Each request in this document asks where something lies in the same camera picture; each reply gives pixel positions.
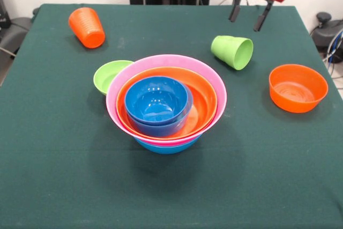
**cup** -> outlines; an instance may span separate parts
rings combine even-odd
[[[247,66],[253,51],[250,39],[233,36],[217,36],[211,44],[211,52],[236,70]]]
[[[86,48],[97,48],[105,41],[105,33],[95,10],[78,8],[69,16],[69,26]]]

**plastic cup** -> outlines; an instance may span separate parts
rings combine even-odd
[[[79,8],[69,16],[69,26],[86,48],[97,48],[105,41],[105,32],[95,10]]]
[[[211,52],[232,68],[242,70],[252,57],[253,43],[247,38],[217,36],[212,41]]]
[[[284,64],[269,75],[270,97],[283,110],[305,113],[325,98],[329,87],[317,71],[299,64]]]

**green cup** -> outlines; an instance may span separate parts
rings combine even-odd
[[[247,38],[217,36],[211,44],[211,52],[236,70],[247,66],[252,51],[253,43]]]

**orange cup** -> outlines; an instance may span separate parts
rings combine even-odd
[[[192,92],[193,106],[187,117],[185,126],[173,135],[167,137],[143,135],[134,128],[126,113],[124,103],[126,92],[135,82],[150,76],[171,77],[185,84]],[[135,75],[124,84],[117,97],[116,109],[119,119],[132,133],[149,139],[174,140],[195,134],[204,129],[212,121],[217,111],[217,95],[211,83],[196,72],[179,67],[157,67]]]
[[[105,32],[95,10],[78,8],[69,16],[69,26],[86,48],[97,48],[105,41]]]
[[[283,110],[305,113],[325,98],[329,87],[317,71],[299,64],[284,64],[269,75],[270,97]]]

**orange bowl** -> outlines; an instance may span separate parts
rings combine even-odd
[[[177,133],[167,137],[151,137],[141,134],[132,125],[125,110],[125,94],[135,82],[150,76],[168,76],[185,84],[193,94],[193,106],[185,126]],[[217,95],[212,85],[201,75],[179,67],[158,67],[145,70],[128,80],[119,91],[116,109],[123,125],[132,133],[149,139],[174,140],[188,137],[205,128],[217,110]]]
[[[315,108],[328,92],[317,71],[299,64],[284,64],[269,75],[270,97],[283,110],[305,113]]]

